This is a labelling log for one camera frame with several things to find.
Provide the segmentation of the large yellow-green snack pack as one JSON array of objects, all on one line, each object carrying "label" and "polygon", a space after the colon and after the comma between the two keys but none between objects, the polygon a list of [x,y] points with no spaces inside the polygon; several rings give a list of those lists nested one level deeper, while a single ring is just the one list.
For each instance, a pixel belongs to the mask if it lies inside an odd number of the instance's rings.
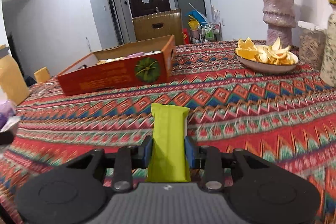
[{"label": "large yellow-green snack pack", "polygon": [[185,155],[189,111],[187,107],[151,104],[151,114],[154,118],[153,150],[147,169],[147,182],[191,181]]}]

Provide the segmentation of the pink snack packet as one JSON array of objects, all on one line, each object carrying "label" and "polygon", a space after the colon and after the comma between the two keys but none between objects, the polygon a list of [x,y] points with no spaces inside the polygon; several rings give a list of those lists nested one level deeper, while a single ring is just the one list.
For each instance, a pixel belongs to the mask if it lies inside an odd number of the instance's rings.
[{"label": "pink snack packet", "polygon": [[138,52],[138,53],[134,53],[134,54],[128,55],[126,58],[139,57],[139,56],[143,56],[144,54],[145,54],[144,52]]}]

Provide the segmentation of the red cardboard snack box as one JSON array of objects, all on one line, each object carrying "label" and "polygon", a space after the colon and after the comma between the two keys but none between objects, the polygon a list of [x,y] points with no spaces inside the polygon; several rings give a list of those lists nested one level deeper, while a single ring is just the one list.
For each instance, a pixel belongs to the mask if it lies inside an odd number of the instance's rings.
[{"label": "red cardboard snack box", "polygon": [[[174,35],[90,53],[57,75],[66,96],[162,84],[169,80],[176,51]],[[126,58],[144,52],[143,56]]]}]

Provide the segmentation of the storage rack with bottles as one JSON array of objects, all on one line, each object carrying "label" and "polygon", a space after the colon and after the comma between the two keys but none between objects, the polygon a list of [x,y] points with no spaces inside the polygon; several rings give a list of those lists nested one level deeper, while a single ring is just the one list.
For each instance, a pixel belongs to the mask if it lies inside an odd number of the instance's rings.
[{"label": "storage rack with bottles", "polygon": [[189,33],[191,42],[219,42],[222,40],[222,28],[220,23],[208,22],[205,15],[193,10],[188,13]]}]

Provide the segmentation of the bowl of orange peels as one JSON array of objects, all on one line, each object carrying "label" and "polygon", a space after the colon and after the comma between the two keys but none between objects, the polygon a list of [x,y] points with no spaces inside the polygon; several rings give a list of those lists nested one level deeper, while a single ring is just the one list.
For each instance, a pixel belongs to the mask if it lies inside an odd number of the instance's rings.
[{"label": "bowl of orange peels", "polygon": [[255,44],[247,38],[238,41],[234,54],[253,71],[279,75],[292,71],[299,64],[298,57],[290,50],[291,46],[282,46],[280,37],[271,45]]}]

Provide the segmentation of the brown cardboard carton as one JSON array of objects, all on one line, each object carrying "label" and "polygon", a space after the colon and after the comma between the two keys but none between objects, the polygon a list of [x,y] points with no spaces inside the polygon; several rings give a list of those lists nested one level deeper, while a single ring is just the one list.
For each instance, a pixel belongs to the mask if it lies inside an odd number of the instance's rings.
[{"label": "brown cardboard carton", "polygon": [[137,41],[174,35],[177,46],[184,44],[181,9],[133,18]]}]

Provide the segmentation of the small yellow cup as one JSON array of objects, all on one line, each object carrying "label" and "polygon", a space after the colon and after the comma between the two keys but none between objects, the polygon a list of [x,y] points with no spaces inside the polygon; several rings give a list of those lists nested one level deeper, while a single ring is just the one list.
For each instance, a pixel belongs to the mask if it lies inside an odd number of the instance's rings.
[{"label": "small yellow cup", "polygon": [[42,67],[41,69],[34,72],[34,77],[37,83],[46,83],[51,79],[48,67]]}]

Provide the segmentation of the purple tissue pack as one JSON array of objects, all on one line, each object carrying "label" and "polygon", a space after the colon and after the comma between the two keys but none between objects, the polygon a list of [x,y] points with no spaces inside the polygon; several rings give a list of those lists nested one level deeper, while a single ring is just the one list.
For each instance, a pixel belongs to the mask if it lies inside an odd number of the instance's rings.
[{"label": "purple tissue pack", "polygon": [[15,135],[20,120],[13,102],[11,100],[1,101],[1,132],[9,131]]}]

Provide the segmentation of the yellow thermos jug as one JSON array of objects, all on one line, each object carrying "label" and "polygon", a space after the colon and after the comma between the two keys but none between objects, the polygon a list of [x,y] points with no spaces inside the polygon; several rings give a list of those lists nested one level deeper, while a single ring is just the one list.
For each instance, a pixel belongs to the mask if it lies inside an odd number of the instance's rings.
[{"label": "yellow thermos jug", "polygon": [[19,105],[30,94],[29,88],[21,74],[19,66],[9,54],[9,47],[1,45],[1,89],[7,98]]}]

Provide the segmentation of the floral white vase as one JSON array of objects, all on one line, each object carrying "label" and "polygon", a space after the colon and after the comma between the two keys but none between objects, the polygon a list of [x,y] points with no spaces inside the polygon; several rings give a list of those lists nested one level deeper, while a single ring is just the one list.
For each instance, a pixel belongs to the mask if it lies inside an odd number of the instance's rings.
[{"label": "floral white vase", "polygon": [[336,40],[335,40],[335,5],[331,5],[333,12],[328,18],[326,29],[326,43],[321,65],[320,77],[329,86],[336,86]]}]

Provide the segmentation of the pink ceramic vase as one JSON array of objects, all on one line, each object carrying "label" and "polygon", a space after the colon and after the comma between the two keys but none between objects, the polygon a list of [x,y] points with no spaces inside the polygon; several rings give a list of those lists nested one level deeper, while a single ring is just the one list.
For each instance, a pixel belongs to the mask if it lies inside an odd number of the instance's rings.
[{"label": "pink ceramic vase", "polygon": [[282,46],[292,45],[292,29],[296,27],[294,0],[263,0],[263,21],[268,25],[266,44],[280,38]]}]

